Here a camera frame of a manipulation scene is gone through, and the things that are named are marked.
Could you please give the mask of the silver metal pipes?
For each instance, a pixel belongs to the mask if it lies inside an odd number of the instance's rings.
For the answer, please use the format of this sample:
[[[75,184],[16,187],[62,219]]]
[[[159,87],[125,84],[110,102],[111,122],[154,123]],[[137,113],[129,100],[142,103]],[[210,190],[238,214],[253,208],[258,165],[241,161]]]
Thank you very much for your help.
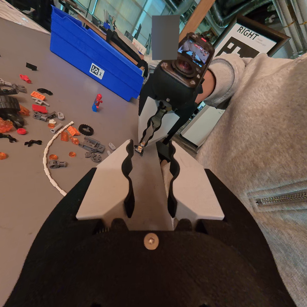
[[[209,16],[219,29],[226,28],[238,14],[266,26],[279,23],[290,37],[293,55],[306,53],[306,0],[222,0],[215,1],[209,10]]]

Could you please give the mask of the person's right forearm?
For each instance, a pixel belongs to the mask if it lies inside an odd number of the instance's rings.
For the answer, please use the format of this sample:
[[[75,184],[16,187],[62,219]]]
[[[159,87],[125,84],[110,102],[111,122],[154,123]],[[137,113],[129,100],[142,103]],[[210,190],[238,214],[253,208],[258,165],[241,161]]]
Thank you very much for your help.
[[[263,78],[284,67],[298,64],[306,60],[306,54],[296,59],[271,58],[265,53],[255,58],[241,58],[235,54],[215,57],[208,67],[208,71],[215,79],[215,87],[207,98],[201,98],[206,105],[216,109],[227,108],[232,96],[243,88],[245,82],[254,82],[256,78]]]

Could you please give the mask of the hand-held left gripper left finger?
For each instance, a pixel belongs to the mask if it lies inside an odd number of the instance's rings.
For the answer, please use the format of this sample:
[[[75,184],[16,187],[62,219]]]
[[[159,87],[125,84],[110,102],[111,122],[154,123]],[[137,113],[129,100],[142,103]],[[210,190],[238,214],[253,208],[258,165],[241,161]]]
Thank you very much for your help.
[[[76,214],[78,220],[128,220],[132,217],[135,197],[132,180],[134,142],[125,141],[99,163]]]

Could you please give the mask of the pile of lego pieces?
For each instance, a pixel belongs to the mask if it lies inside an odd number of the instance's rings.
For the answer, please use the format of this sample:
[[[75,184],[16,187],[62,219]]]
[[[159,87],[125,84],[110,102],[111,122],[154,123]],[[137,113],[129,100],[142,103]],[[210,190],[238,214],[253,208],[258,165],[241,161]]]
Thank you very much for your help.
[[[29,116],[29,110],[22,106],[15,95],[19,93],[27,94],[27,89],[24,85],[16,83],[6,82],[1,79],[1,135],[4,132],[8,132],[11,129],[11,125],[16,128],[17,133],[24,135],[26,130],[23,128],[25,125],[22,116]],[[33,117],[37,120],[47,122],[58,118],[58,120],[64,120],[64,115],[61,112],[48,113],[46,106],[49,104],[45,101],[45,96],[53,95],[53,93],[44,88],[38,88],[36,91],[32,91],[30,96],[35,101],[32,105]]]

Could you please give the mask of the blue plastic bin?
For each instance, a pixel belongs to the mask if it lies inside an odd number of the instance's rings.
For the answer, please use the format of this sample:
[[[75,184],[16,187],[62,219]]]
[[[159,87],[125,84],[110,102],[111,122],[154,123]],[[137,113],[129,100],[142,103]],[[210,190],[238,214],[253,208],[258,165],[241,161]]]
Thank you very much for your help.
[[[82,22],[52,6],[50,51],[126,101],[138,98],[142,71]]]

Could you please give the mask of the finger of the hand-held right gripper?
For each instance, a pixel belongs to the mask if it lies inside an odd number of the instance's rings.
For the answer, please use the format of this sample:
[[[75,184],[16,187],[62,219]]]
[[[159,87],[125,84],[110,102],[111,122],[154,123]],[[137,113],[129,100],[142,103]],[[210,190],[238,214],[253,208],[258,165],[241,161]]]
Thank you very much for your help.
[[[169,134],[169,131],[179,120],[179,116],[172,110],[171,107],[165,107],[161,117],[156,120],[157,126],[154,126],[152,118],[155,118],[160,113],[161,109],[161,107],[158,107],[156,114],[148,120],[145,134],[147,134],[149,127],[152,127],[152,134],[149,135],[147,141],[145,142],[145,147],[149,147],[166,137]]]
[[[146,143],[149,137],[158,128],[160,121],[159,100],[147,97],[141,114],[138,116],[138,141]]]

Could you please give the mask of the person's grey hoodie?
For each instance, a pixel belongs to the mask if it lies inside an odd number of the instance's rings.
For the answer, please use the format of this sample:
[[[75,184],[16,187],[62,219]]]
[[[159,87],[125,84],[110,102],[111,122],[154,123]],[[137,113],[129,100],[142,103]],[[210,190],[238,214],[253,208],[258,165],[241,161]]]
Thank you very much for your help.
[[[306,67],[242,78],[197,155],[261,228],[297,306],[306,306],[306,209],[256,212],[248,193],[306,189]]]

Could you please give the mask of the grey lego bracket assembly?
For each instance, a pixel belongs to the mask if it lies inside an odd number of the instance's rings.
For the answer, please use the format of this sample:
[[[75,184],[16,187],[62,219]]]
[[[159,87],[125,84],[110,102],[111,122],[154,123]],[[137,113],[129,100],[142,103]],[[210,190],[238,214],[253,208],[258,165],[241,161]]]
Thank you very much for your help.
[[[85,136],[83,143],[79,143],[78,146],[93,153],[103,153],[105,150],[105,145],[88,136]]]

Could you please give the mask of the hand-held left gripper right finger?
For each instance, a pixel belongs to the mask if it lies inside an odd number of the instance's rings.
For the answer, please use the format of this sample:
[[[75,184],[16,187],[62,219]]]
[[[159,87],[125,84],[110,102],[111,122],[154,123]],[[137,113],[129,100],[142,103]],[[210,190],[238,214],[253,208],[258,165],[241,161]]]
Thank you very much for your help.
[[[177,220],[223,220],[224,213],[205,169],[173,141],[169,143],[172,178],[169,183],[168,212]]]

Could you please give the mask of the wooden post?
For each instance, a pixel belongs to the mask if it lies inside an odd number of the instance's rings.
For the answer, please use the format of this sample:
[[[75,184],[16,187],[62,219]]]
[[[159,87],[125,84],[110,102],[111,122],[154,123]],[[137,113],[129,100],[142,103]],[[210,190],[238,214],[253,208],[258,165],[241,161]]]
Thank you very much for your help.
[[[200,0],[189,20],[186,22],[184,28],[179,34],[179,42],[185,38],[187,33],[194,33],[203,18],[207,15],[208,11],[214,4],[215,0]]]

